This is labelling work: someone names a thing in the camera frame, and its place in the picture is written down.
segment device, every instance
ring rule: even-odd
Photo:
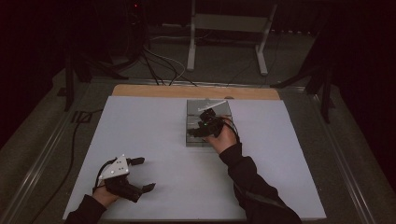
[[[224,121],[222,118],[216,117],[216,113],[212,108],[204,110],[199,118],[201,119],[201,121],[198,122],[199,128],[188,129],[187,132],[189,135],[194,137],[207,137],[211,134],[215,137],[219,136],[224,126]]]
[[[95,186],[93,187],[92,191],[95,191],[97,188],[101,188],[98,186],[98,182],[99,180],[103,180],[105,182],[105,188],[108,192],[137,203],[142,194],[152,191],[155,187],[155,183],[152,183],[143,186],[140,189],[134,185],[131,185],[126,178],[130,173],[129,165],[139,165],[144,161],[145,158],[142,157],[129,159],[126,158],[125,155],[122,155],[112,161],[107,161],[99,170],[98,176],[96,177]]]

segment dark floor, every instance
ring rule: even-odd
[[[314,41],[313,37],[306,35],[270,35],[264,51],[270,70],[268,77],[259,74],[254,44],[251,42],[199,46],[195,71],[186,72],[184,77],[197,85],[268,88],[269,84],[298,73]],[[186,66],[187,39],[161,38],[151,43],[152,52]],[[171,63],[177,71],[183,70],[180,64]],[[171,70],[161,65],[152,63],[152,67],[156,75],[167,83],[174,76]],[[76,128],[76,123],[70,120],[74,112],[103,108],[107,96],[120,83],[94,73],[90,84],[78,85],[76,101],[69,113],[64,112],[64,98],[56,96],[58,90],[64,87],[64,72],[56,76],[52,91],[0,151],[2,223],[31,223],[60,185],[70,163],[73,131]],[[123,83],[155,84],[142,59],[121,74],[130,78]],[[396,197],[337,88],[332,87],[334,107],[330,109],[331,124],[326,124],[318,112],[318,97],[303,92],[307,81],[304,79],[279,90],[328,217],[306,223],[395,223]],[[190,85],[182,78],[175,84]],[[71,174],[35,223],[63,223],[68,197],[99,118],[100,114],[95,114],[90,123],[79,126]],[[39,165],[35,162],[42,151],[48,154],[41,158],[48,159]],[[4,219],[5,216],[15,219]]]

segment table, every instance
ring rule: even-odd
[[[144,164],[131,168],[132,184],[157,185],[138,203],[118,200],[104,219],[244,220],[244,210],[233,196],[232,180],[218,155],[209,147],[185,146],[187,99],[206,97],[234,98],[229,105],[244,155],[254,159],[259,174],[277,187],[301,218],[325,218],[289,114],[275,90],[134,85],[117,86],[107,100],[64,217],[90,193],[102,164],[125,154],[146,158]]]

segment dark background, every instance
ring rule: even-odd
[[[210,2],[202,3],[197,9],[218,10],[221,2]],[[259,7],[251,11],[244,7],[240,10],[241,7],[235,2],[223,1],[222,10],[236,15],[241,11],[251,15],[261,14]],[[91,30],[85,30],[84,36],[88,39],[90,34],[99,36],[88,47],[92,47],[92,52],[97,50],[97,55],[104,54],[102,57],[106,57],[108,32],[98,28],[94,12],[86,11],[85,21],[80,21],[76,16],[78,7],[84,5],[89,8],[91,3],[16,0],[7,1],[0,7],[0,147],[51,89],[52,77],[64,68],[66,34],[70,34],[71,25],[88,23]],[[184,26],[190,22],[190,1],[151,0],[146,1],[145,5],[150,25],[166,22]],[[395,15],[391,1],[338,3],[288,0],[279,1],[272,27],[276,33],[292,31],[317,37],[305,65],[332,60],[332,83],[340,88],[349,110],[394,189]],[[329,20],[333,23],[325,27]],[[323,27],[327,32],[320,32]],[[330,57],[334,39],[338,40],[338,47],[335,57]]]

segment wrist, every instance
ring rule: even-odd
[[[108,208],[111,204],[113,204],[117,200],[114,197],[108,197],[106,195],[96,192],[93,193],[92,197],[105,208]]]
[[[219,154],[219,157],[227,166],[234,166],[243,159],[242,143],[237,143],[226,148],[223,152],[221,152],[221,154]]]

